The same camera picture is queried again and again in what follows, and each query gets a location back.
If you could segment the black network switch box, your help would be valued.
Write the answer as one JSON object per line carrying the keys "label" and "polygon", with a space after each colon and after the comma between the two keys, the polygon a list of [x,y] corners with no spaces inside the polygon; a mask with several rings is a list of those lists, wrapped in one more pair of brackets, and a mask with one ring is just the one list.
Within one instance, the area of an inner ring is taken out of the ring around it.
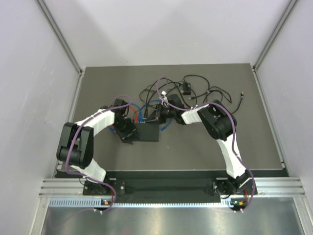
{"label": "black network switch box", "polygon": [[135,127],[138,134],[132,141],[141,142],[158,142],[159,141],[159,124],[158,123],[136,123]]}

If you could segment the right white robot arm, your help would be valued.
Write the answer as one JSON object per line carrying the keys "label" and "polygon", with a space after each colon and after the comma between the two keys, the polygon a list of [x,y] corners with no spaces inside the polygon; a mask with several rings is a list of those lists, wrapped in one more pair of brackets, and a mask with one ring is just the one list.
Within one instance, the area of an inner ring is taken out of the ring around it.
{"label": "right white robot arm", "polygon": [[181,125],[202,123],[221,149],[230,178],[229,190],[235,194],[241,193],[250,175],[240,156],[236,138],[237,121],[233,114],[218,100],[191,108],[186,108],[176,94],[162,95],[160,100],[144,121],[165,123],[167,119],[174,119]]}

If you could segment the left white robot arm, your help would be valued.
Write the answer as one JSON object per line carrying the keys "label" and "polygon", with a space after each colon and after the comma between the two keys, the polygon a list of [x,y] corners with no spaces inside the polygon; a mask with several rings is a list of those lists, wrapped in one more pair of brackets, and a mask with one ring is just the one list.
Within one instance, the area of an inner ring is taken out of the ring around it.
{"label": "left white robot arm", "polygon": [[94,183],[100,194],[110,191],[111,183],[107,172],[93,158],[94,138],[101,131],[112,127],[123,143],[132,144],[139,138],[134,121],[127,117],[131,103],[116,98],[110,106],[103,106],[89,117],[63,125],[56,151],[57,160],[65,164],[66,172],[72,167]]}

